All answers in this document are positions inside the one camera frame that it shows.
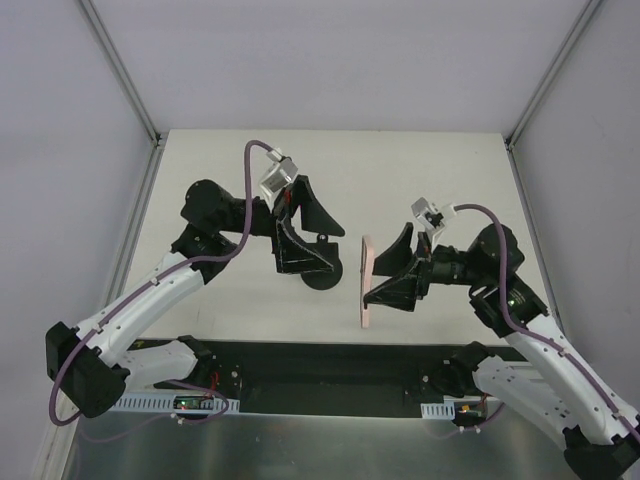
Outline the black phone pink case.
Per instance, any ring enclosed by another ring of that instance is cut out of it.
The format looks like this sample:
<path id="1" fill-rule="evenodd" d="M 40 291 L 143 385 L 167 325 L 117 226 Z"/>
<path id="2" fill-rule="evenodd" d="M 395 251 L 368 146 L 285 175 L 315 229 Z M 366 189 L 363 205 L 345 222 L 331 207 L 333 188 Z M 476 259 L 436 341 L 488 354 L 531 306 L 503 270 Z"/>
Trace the black phone pink case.
<path id="1" fill-rule="evenodd" d="M 370 326 L 370 312 L 365 302 L 365 295 L 371 290 L 373 270 L 375 263 L 375 249 L 369 235 L 363 235 L 361 239 L 361 264 L 360 264 L 360 325 L 362 329 Z"/>

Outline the aluminium frame post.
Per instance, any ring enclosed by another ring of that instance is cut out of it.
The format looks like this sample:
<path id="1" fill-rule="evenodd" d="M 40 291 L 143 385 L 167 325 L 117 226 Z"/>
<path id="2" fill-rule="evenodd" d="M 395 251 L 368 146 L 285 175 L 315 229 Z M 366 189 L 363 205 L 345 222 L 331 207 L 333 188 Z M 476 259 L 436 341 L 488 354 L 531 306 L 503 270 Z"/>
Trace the aluminium frame post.
<path id="1" fill-rule="evenodd" d="M 120 90 L 126 97 L 143 131 L 151 144 L 157 146 L 162 140 L 162 133 L 152 120 L 95 2 L 78 0 L 75 1 L 75 4 L 91 30 Z"/>
<path id="2" fill-rule="evenodd" d="M 545 97 L 550 93 L 554 82 L 562 73 L 570 56 L 573 54 L 574 50 L 577 48 L 578 44 L 605 4 L 605 0 L 588 0 L 581 7 L 578 15 L 571 24 L 570 29 L 554 53 L 549 65 L 546 67 L 542 77 L 536 84 L 531 96 L 525 104 L 524 109 L 518 116 L 516 123 L 510 132 L 504 137 L 505 147 L 508 152 L 514 149 L 520 138 L 523 136 L 535 113 L 542 105 Z"/>

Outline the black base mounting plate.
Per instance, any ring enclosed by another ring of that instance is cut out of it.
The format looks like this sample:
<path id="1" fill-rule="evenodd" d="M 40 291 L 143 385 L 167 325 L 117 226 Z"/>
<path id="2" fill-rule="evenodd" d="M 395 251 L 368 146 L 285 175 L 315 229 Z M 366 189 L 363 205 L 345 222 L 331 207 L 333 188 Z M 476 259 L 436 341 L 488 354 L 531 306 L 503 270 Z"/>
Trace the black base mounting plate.
<path id="1" fill-rule="evenodd" d="M 445 396 L 477 396 L 454 346 L 207 341 L 179 380 L 237 400 L 243 413 L 417 418 Z"/>

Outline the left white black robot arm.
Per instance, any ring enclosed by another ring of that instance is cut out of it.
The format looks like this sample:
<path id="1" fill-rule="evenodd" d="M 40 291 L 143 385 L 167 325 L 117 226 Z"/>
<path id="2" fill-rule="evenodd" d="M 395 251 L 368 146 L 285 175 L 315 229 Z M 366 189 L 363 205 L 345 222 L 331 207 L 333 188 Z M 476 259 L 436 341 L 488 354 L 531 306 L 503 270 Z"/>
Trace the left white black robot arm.
<path id="1" fill-rule="evenodd" d="M 63 393 L 79 414 L 95 418 L 135 387 L 167 380 L 204 387 L 212 355 L 193 337 L 138 354 L 129 348 L 175 304 L 225 269 L 238 247 L 226 238 L 228 232 L 269 239 L 277 272 L 298 275 L 312 289 L 327 290 L 341 280 L 335 240 L 345 230 L 321 205 L 305 175 L 277 188 L 273 205 L 260 197 L 236 198 L 202 179 L 187 190 L 181 215 L 184 231 L 130 293 L 74 327 L 58 322 L 47 331 L 51 408 Z"/>

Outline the black phone stand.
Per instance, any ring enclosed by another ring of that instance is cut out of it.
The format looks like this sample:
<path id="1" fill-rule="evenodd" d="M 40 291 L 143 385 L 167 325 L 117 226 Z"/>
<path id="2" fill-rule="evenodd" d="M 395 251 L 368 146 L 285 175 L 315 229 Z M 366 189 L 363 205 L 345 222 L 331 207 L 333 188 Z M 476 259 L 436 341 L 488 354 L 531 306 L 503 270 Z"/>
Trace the black phone stand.
<path id="1" fill-rule="evenodd" d="M 343 276 L 339 244 L 330 241 L 326 234 L 318 234 L 312 247 L 319 258 L 312 263 L 310 271 L 301 274 L 301 279 L 313 290 L 330 290 L 338 285 Z"/>

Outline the right aluminium frame post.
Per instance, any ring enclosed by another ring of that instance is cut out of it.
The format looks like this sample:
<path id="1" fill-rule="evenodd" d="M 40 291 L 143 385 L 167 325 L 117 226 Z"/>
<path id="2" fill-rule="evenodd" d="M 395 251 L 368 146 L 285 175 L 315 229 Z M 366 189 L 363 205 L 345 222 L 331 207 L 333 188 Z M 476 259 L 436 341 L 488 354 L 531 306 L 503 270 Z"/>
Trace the right aluminium frame post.
<path id="1" fill-rule="evenodd" d="M 535 113 L 542 105 L 545 97 L 550 93 L 554 82 L 562 73 L 570 56 L 573 54 L 574 50 L 577 48 L 578 44 L 605 4 L 605 0 L 588 0 L 581 7 L 578 15 L 571 24 L 570 29 L 554 53 L 549 65 L 546 67 L 542 77 L 536 84 L 531 96 L 525 104 L 524 109 L 518 116 L 516 123 L 510 132 L 504 137 L 505 147 L 508 152 L 514 149 L 520 138 L 523 136 Z"/>

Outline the left aluminium frame post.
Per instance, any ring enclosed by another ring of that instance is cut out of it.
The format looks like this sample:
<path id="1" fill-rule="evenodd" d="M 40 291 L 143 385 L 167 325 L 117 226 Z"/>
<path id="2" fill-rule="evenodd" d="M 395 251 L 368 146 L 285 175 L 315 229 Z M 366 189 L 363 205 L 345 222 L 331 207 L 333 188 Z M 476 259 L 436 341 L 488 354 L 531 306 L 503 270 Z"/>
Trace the left aluminium frame post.
<path id="1" fill-rule="evenodd" d="M 143 131 L 151 144 L 157 146 L 162 140 L 162 133 L 152 120 L 95 2 L 78 0 L 75 1 L 75 4 L 91 30 L 120 90 L 126 97 Z"/>

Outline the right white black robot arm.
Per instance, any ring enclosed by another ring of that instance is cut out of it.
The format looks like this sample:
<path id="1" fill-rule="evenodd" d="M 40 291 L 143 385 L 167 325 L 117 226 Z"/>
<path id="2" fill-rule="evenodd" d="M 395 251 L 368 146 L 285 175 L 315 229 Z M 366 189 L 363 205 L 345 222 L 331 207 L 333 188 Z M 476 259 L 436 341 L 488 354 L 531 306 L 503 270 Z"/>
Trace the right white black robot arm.
<path id="1" fill-rule="evenodd" d="M 545 303 L 518 276 L 523 261 L 512 231 L 493 224 L 465 251 L 433 246 L 412 224 L 380 255 L 363 237 L 361 324 L 369 325 L 372 305 L 411 312 L 432 285 L 468 287 L 476 317 L 544 383 L 518 374 L 474 341 L 429 373 L 431 387 L 449 397 L 495 397 L 551 438 L 579 478 L 619 479 L 639 460 L 639 413 L 586 364 Z"/>

